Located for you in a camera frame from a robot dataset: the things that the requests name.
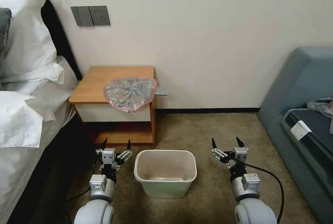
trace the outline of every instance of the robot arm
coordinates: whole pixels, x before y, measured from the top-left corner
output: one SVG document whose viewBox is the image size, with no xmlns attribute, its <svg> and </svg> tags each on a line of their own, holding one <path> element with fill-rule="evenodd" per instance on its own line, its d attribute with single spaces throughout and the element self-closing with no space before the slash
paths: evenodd
<svg viewBox="0 0 333 224">
<path fill-rule="evenodd" d="M 239 224 L 276 224 L 272 209 L 259 200 L 258 187 L 260 179 L 257 174 L 248 174 L 244 165 L 249 149 L 238 138 L 239 147 L 233 151 L 221 151 L 212 138 L 212 155 L 226 164 L 230 172 L 233 195 L 239 203 L 235 207 L 235 217 Z"/>
<path fill-rule="evenodd" d="M 112 223 L 114 208 L 109 204 L 113 200 L 114 186 L 117 183 L 116 173 L 120 166 L 132 156 L 132 149 L 130 140 L 123 153 L 116 153 L 114 148 L 105 148 L 106 142 L 107 139 L 101 148 L 96 150 L 101 162 L 101 174 L 91 176 L 89 181 L 90 201 L 78 210 L 74 224 Z"/>
</svg>

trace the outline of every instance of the light switch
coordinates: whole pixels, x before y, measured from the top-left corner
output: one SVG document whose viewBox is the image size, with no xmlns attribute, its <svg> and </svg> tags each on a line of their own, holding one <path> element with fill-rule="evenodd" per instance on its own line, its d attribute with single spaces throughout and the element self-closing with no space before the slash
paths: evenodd
<svg viewBox="0 0 333 224">
<path fill-rule="evenodd" d="M 71 7 L 77 26 L 94 26 L 88 6 Z"/>
</svg>

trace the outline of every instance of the black headboard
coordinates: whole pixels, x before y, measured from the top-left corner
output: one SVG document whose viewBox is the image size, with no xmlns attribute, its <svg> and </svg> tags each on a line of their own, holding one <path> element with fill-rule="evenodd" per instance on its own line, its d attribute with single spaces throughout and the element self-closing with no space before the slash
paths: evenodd
<svg viewBox="0 0 333 224">
<path fill-rule="evenodd" d="M 74 71 L 76 78 L 78 80 L 82 80 L 82 75 L 79 71 L 79 68 L 77 67 L 66 34 L 50 0 L 46 0 L 44 6 L 42 7 L 41 14 L 43 22 L 49 29 L 52 41 L 55 45 L 55 48 L 57 49 L 57 55 L 63 56 Z"/>
</svg>

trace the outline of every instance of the white card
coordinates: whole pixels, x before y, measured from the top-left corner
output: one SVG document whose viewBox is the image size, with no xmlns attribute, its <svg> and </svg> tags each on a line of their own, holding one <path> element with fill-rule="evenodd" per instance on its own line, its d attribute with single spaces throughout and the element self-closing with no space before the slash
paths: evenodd
<svg viewBox="0 0 333 224">
<path fill-rule="evenodd" d="M 312 132 L 312 130 L 303 122 L 298 121 L 291 129 L 290 132 L 293 134 L 293 136 L 299 141 L 304 136 L 306 136 L 307 133 Z"/>
</svg>

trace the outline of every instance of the electrical outlet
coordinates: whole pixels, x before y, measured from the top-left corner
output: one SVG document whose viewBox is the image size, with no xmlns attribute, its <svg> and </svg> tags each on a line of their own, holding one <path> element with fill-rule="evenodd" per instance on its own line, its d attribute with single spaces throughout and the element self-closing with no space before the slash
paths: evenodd
<svg viewBox="0 0 333 224">
<path fill-rule="evenodd" d="M 94 26 L 111 25 L 106 6 L 89 6 L 89 11 Z"/>
</svg>

